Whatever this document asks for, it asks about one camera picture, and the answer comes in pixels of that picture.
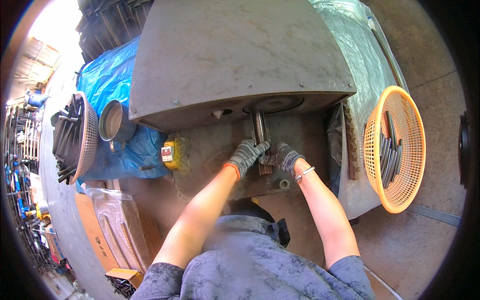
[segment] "wooden pallet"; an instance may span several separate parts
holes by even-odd
[[[39,122],[28,119],[25,123],[25,139],[23,145],[24,159],[38,161],[41,132],[37,130]]]

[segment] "concrete floor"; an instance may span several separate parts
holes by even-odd
[[[413,203],[461,216],[466,191],[457,162],[462,85],[440,33],[415,0],[366,0],[377,17],[422,116],[427,160]],[[417,299],[447,254],[456,227],[379,206],[354,228],[365,265],[404,299]]]
[[[366,0],[366,4],[382,25],[425,126],[426,170],[414,203],[460,216],[465,191],[459,185],[456,139],[465,103],[455,64],[418,2]],[[42,139],[49,144],[51,128],[44,128]],[[55,166],[53,156],[48,155],[50,151],[51,148],[44,151],[44,178],[53,172],[49,165]],[[177,201],[174,186],[162,178],[127,179],[122,185],[139,206],[156,211],[165,236],[185,206]],[[78,218],[72,187],[49,184],[44,190],[58,237],[80,282],[96,299],[118,299],[103,278],[104,270]],[[276,220],[286,219],[291,234],[287,249],[321,266],[322,242],[301,193],[283,192],[258,199]],[[366,266],[402,298],[416,299],[437,272],[456,227],[410,211],[392,215],[379,206],[362,215],[354,231]],[[379,299],[394,299],[376,279],[370,278]]]

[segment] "plastic sheet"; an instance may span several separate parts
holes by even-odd
[[[78,90],[83,91],[88,102],[100,117],[105,105],[117,99],[129,103],[133,65],[137,53],[137,37],[123,46],[109,50],[82,69]],[[127,177],[155,178],[169,173],[158,151],[167,137],[153,129],[137,126],[133,137],[123,151],[111,152],[108,142],[98,139],[95,160],[91,168],[79,177],[80,183],[92,179],[118,179]],[[140,166],[154,166],[140,171]]]
[[[338,197],[340,190],[340,172],[342,167],[342,134],[345,131],[343,116],[343,105],[338,104],[327,128],[327,143],[330,150],[330,159],[328,160],[330,189],[336,197]]]
[[[356,218],[381,204],[380,198],[371,187],[363,163],[363,133],[370,113],[378,103],[382,91],[396,85],[395,78],[369,26],[368,17],[386,46],[388,55],[397,70],[400,70],[383,31],[372,11],[358,0],[310,0],[332,32],[345,60],[347,61],[357,93],[348,98],[347,103],[353,119],[353,127],[358,141],[360,176],[350,180],[346,135],[342,137],[341,174],[338,200],[348,219]],[[400,80],[405,82],[400,72]]]
[[[132,196],[108,189],[84,191],[93,201],[100,228],[120,268],[145,274],[151,259]]]

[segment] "hand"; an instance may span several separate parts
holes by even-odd
[[[243,140],[225,165],[233,165],[238,170],[238,180],[245,176],[257,158],[270,148],[270,142],[262,142],[255,146],[254,140]]]
[[[295,177],[293,165],[299,158],[305,159],[305,156],[298,154],[292,147],[284,142],[272,145],[270,149],[271,155],[264,155],[258,159],[258,162],[264,165],[271,165],[278,169],[289,172]]]

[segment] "metal plate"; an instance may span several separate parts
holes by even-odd
[[[243,109],[266,97],[280,99],[269,111],[304,113],[356,93],[353,83],[306,0],[156,1],[135,58],[129,118],[172,132],[246,119]],[[223,109],[232,113],[212,116]]]

